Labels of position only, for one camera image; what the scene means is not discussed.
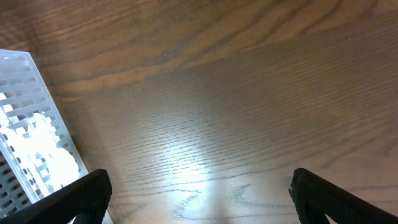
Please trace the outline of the clear plastic basket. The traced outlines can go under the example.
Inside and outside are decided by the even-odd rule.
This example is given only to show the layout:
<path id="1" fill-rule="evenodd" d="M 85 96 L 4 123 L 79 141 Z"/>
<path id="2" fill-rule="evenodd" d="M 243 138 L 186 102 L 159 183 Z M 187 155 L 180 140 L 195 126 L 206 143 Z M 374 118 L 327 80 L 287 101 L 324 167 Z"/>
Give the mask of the clear plastic basket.
<path id="1" fill-rule="evenodd" d="M 88 174 L 30 53 L 1 50 L 1 218 Z"/>

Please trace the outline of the white plastic spoon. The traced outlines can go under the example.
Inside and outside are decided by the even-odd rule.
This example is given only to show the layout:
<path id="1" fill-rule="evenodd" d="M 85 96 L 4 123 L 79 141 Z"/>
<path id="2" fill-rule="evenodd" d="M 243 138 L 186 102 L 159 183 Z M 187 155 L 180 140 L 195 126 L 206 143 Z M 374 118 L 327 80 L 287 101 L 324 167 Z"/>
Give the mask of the white plastic spoon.
<path id="1" fill-rule="evenodd" d="M 34 113 L 33 122 L 11 129 L 18 118 L 1 119 L 1 134 L 14 153 L 18 165 L 33 185 L 39 197 L 46 197 L 79 179 L 79 166 L 75 158 L 63 147 L 55 135 L 51 119 Z"/>

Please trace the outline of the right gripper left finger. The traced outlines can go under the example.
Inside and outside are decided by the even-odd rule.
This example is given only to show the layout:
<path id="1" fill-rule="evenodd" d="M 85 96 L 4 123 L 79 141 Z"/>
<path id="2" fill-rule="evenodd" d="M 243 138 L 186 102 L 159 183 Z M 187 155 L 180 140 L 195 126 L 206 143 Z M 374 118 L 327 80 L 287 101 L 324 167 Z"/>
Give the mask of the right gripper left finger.
<path id="1" fill-rule="evenodd" d="M 107 171 L 96 169 L 1 223 L 101 223 L 111 195 Z"/>

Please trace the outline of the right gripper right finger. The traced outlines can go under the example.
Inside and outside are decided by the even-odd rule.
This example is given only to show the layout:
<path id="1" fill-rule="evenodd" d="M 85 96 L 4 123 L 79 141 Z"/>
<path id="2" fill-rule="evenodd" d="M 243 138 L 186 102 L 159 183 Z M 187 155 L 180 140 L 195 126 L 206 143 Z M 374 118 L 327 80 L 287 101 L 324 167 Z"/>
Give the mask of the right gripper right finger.
<path id="1" fill-rule="evenodd" d="M 397 217 L 304 168 L 294 170 L 289 188 L 301 223 L 397 223 Z"/>

